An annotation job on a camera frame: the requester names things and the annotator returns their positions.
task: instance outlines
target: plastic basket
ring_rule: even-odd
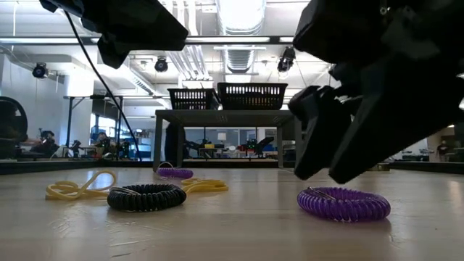
[[[219,97],[213,88],[168,89],[173,109],[218,109]]]
[[[280,109],[286,83],[218,83],[223,109]]]

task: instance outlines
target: desk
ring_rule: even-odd
[[[157,110],[154,138],[154,164],[156,171],[161,163],[162,121],[184,127],[277,127],[278,166],[283,167],[282,127],[294,124],[297,160],[301,154],[301,122],[288,110]],[[177,162],[182,167],[183,136],[178,131]]]

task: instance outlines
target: wooden floor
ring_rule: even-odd
[[[120,186],[157,182],[150,169],[115,169]],[[300,210],[308,186],[284,170],[195,170],[230,191],[190,196],[162,212],[111,210],[106,200],[44,200],[55,181],[84,183],[94,170],[0,176],[0,260],[462,260],[464,175],[366,173],[346,187],[391,203],[388,220],[334,223]],[[100,177],[97,186],[110,183]]]

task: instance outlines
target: fluorescent light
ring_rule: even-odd
[[[293,37],[279,37],[278,41],[283,44],[291,44],[293,43]]]
[[[252,50],[266,50],[265,46],[214,46],[212,47],[216,51],[252,51]]]
[[[124,96],[124,99],[153,99],[153,96]]]
[[[153,119],[154,116],[125,116],[127,119]]]
[[[227,83],[249,83],[252,80],[251,75],[226,75],[224,78]]]
[[[213,37],[187,37],[186,44],[223,44],[223,43],[268,43],[269,37],[262,36],[213,36]]]
[[[0,38],[0,44],[79,44],[76,38]]]

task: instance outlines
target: table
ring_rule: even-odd
[[[146,168],[110,168],[116,186],[172,183]],[[310,184],[280,169],[195,169],[229,191],[192,193],[179,207],[122,212],[107,200],[50,200],[56,181],[84,184],[95,168],[0,175],[2,261],[440,261],[464,255],[464,175],[392,170],[365,173],[346,187],[385,196],[388,219],[322,220],[297,204],[308,186],[335,186],[326,172]],[[111,183],[100,176],[91,188]]]
[[[297,161],[301,154],[301,122],[288,110],[157,110],[153,171],[161,163],[162,121],[184,127],[277,127],[278,166],[283,167],[282,127],[294,124]],[[177,162],[182,167],[182,131],[178,131]]]

